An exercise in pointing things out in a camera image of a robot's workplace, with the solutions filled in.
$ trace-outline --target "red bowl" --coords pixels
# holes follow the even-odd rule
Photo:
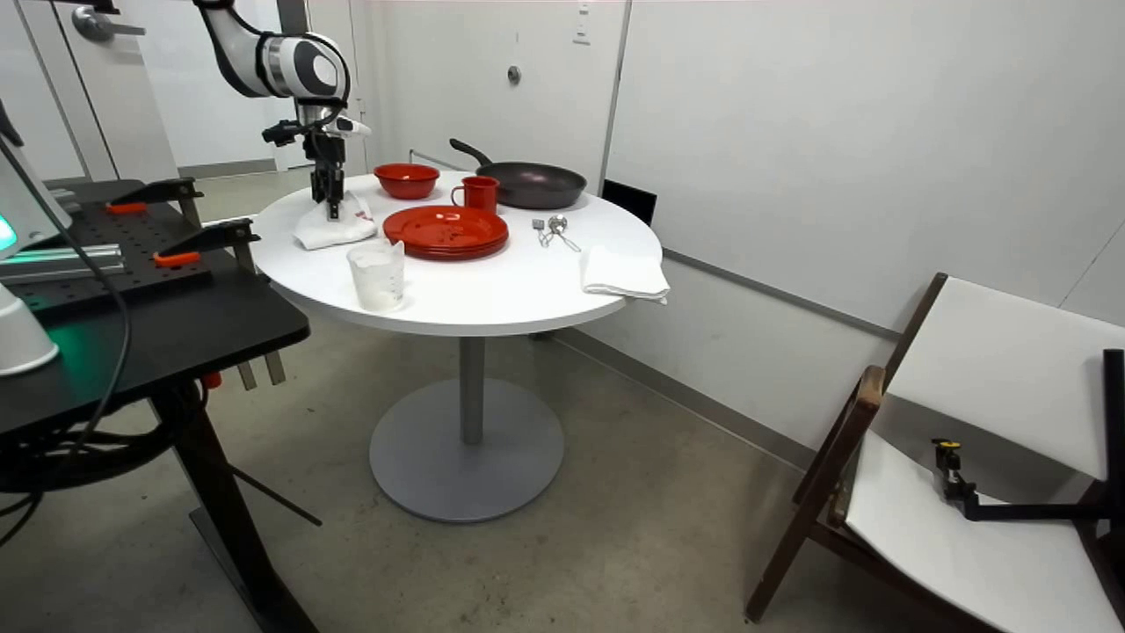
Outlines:
[[[417,161],[387,161],[375,167],[375,179],[385,184],[387,197],[423,199],[434,192],[437,168]]]

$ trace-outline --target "black desk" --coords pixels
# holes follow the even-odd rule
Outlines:
[[[310,334],[310,321],[278,299],[265,279],[239,273],[225,252],[208,256],[208,267],[216,270],[208,283],[126,299],[134,356],[116,403],[151,402],[258,618],[269,628],[317,628],[274,575],[198,393],[202,373],[294,344]],[[119,344],[113,303],[61,312],[46,330],[64,347],[61,358],[0,381],[0,437],[6,441],[87,419],[110,381]]]

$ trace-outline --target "red plate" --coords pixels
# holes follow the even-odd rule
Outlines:
[[[389,243],[405,243],[412,256],[471,262],[505,243],[505,224],[491,212],[474,206],[405,206],[385,220]]]

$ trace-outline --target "black frying pan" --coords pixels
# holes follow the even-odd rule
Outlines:
[[[455,151],[477,157],[477,177],[498,179],[498,204],[531,206],[531,212],[560,212],[574,206],[584,192],[586,179],[556,167],[537,161],[491,161],[477,148],[450,136]]]

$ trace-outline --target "table pedestal base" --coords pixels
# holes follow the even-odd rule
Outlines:
[[[434,521],[490,521],[528,507],[562,464],[562,427],[528,390],[487,381],[483,441],[465,441],[460,381],[423,387],[381,419],[381,488]]]

